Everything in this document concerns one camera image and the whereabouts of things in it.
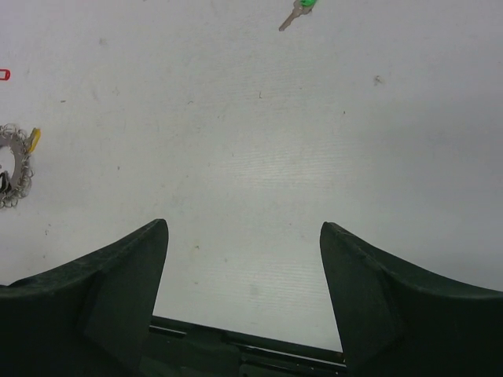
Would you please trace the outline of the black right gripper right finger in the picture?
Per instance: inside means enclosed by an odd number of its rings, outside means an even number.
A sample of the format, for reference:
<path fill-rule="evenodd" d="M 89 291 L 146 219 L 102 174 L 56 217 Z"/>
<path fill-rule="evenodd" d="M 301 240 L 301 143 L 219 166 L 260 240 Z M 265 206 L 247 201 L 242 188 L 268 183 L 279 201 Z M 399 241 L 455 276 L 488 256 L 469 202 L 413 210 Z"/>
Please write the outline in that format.
<path fill-rule="evenodd" d="M 335 223 L 321 260 L 352 376 L 499 376 L 502 294 L 440 276 Z"/>

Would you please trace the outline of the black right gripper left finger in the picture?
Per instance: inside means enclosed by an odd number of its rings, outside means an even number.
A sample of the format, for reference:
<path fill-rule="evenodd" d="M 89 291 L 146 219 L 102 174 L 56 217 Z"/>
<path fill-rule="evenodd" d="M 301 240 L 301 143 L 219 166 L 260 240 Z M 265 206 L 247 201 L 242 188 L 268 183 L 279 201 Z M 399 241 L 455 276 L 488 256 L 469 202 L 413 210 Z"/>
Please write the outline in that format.
<path fill-rule="evenodd" d="M 167 256 L 156 219 L 1 287 L 3 376 L 138 376 Z"/>

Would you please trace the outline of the silver key with black fob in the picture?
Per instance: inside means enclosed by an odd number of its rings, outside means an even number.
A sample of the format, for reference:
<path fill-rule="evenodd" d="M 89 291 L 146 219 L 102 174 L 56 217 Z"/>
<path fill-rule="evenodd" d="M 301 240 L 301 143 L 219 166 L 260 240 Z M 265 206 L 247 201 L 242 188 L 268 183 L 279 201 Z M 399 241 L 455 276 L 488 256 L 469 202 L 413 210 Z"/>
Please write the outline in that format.
<path fill-rule="evenodd" d="M 12 189 L 12 185 L 9 179 L 9 173 L 6 170 L 0 173 L 0 182 L 0 193 L 7 194 Z"/>

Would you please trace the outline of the metal disc with key rings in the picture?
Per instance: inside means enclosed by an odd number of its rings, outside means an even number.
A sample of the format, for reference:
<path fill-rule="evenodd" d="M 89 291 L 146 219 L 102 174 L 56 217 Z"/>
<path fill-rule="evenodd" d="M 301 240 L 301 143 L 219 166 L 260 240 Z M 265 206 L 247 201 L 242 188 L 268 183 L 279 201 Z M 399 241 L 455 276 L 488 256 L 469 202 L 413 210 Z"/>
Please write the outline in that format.
<path fill-rule="evenodd" d="M 27 152 L 27 139 L 30 134 L 13 123 L 1 125 L 1 148 L 7 148 L 13 156 L 13 171 L 9 173 L 12 189 L 1 194 L 1 209 L 15 207 L 20 199 L 28 195 L 32 177 L 31 154 Z"/>

